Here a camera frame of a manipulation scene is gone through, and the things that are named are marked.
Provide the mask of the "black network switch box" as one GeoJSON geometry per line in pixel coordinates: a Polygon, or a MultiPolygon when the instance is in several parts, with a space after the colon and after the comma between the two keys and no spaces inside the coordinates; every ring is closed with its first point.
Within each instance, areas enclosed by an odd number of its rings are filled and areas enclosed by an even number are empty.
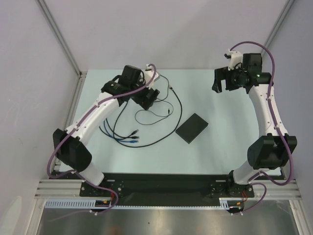
{"type": "Polygon", "coordinates": [[[201,118],[198,114],[193,113],[175,133],[185,142],[190,144],[206,127],[208,122],[201,118]]]}

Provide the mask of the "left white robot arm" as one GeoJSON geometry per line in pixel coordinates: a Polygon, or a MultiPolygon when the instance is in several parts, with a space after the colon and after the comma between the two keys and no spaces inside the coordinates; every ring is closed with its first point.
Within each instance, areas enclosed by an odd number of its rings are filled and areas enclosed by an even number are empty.
{"type": "Polygon", "coordinates": [[[78,173],[91,183],[90,190],[97,196],[104,195],[108,184],[103,181],[104,174],[92,162],[87,144],[100,124],[124,102],[132,99],[144,110],[148,110],[156,100],[159,90],[152,88],[159,78],[155,65],[146,69],[126,65],[121,75],[108,81],[90,108],[65,130],[53,133],[56,157],[71,167],[71,173],[78,173]]]}

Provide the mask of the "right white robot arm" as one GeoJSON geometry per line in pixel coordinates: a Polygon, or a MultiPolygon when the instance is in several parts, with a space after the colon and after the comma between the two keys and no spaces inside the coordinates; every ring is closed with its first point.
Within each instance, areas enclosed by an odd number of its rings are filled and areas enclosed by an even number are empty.
{"type": "Polygon", "coordinates": [[[229,65],[214,71],[212,90],[222,92],[244,88],[249,96],[258,121],[259,138],[248,148],[247,160],[229,173],[225,191],[238,196],[243,186],[248,186],[260,175],[273,180],[267,172],[292,164],[291,156],[297,146],[295,136],[289,135],[280,118],[274,96],[272,75],[262,71],[259,53],[241,54],[230,50],[225,55],[229,65]]]}

